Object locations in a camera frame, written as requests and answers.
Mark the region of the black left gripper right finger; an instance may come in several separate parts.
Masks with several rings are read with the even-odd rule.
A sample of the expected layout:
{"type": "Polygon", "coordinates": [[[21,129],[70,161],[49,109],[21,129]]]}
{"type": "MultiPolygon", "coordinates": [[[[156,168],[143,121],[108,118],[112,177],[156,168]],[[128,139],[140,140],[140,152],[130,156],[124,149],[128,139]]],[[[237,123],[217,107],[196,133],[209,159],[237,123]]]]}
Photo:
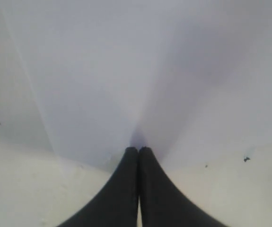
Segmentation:
{"type": "Polygon", "coordinates": [[[148,147],[139,150],[138,192],[144,227],[224,226],[179,191],[148,147]]]}

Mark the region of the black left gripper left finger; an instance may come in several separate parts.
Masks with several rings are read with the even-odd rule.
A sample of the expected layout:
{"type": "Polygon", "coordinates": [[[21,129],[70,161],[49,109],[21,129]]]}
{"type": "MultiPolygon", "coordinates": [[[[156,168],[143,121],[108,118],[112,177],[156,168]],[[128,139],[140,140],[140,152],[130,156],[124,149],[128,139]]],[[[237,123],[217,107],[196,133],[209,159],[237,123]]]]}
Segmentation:
{"type": "Polygon", "coordinates": [[[138,216],[138,151],[129,147],[98,194],[61,227],[135,227],[138,216]]]}

